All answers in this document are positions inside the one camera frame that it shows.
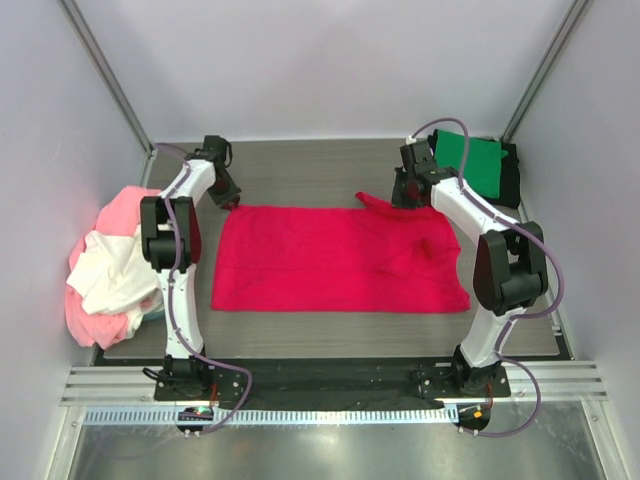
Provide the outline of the magenta red t-shirt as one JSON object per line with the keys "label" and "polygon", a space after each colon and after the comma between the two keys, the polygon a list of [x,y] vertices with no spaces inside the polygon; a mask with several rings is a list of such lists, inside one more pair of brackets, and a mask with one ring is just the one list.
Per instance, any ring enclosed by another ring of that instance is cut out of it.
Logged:
{"label": "magenta red t-shirt", "polygon": [[471,307],[446,217],[364,192],[358,208],[240,206],[225,221],[211,307],[226,312],[454,314]]}

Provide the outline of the light pink t-shirt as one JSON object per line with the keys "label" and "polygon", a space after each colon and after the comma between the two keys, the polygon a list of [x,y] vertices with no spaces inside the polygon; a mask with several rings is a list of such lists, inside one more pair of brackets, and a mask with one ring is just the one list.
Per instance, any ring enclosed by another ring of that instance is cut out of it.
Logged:
{"label": "light pink t-shirt", "polygon": [[100,210],[69,257],[68,330],[82,347],[103,349],[134,336],[163,306],[158,277],[142,254],[140,202],[159,191],[127,186]]}

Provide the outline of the white t-shirt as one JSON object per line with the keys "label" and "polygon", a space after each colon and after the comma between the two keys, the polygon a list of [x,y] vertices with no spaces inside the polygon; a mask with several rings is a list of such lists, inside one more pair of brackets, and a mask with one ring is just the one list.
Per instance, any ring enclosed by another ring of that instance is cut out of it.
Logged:
{"label": "white t-shirt", "polygon": [[125,337],[130,339],[143,315],[163,306],[157,273],[142,254],[141,228],[131,236],[93,230],[85,245],[67,284],[81,296],[86,313],[125,315]]}

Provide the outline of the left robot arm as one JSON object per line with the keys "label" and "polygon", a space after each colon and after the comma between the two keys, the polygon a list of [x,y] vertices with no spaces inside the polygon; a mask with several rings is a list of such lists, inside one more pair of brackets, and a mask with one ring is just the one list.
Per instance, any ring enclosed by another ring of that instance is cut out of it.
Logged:
{"label": "left robot arm", "polygon": [[231,210],[239,204],[241,189],[228,172],[232,145],[221,136],[205,136],[191,152],[168,144],[158,148],[176,156],[181,169],[161,193],[140,201],[142,254],[157,274],[167,332],[162,368],[145,374],[156,382],[160,399],[200,399],[214,381],[197,319],[195,277],[202,238],[196,206],[208,195],[219,208]]}

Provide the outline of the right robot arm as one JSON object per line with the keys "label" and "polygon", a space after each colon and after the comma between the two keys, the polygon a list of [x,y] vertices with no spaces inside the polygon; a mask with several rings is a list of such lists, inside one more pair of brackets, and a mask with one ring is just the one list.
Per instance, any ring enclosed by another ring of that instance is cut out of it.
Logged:
{"label": "right robot arm", "polygon": [[548,274],[541,227],[501,213],[459,178],[441,167],[426,140],[405,140],[395,169],[392,205],[430,207],[473,242],[473,290],[478,309],[469,333],[454,351],[450,379],[462,395],[479,395],[496,378],[503,345],[518,317],[546,293]]}

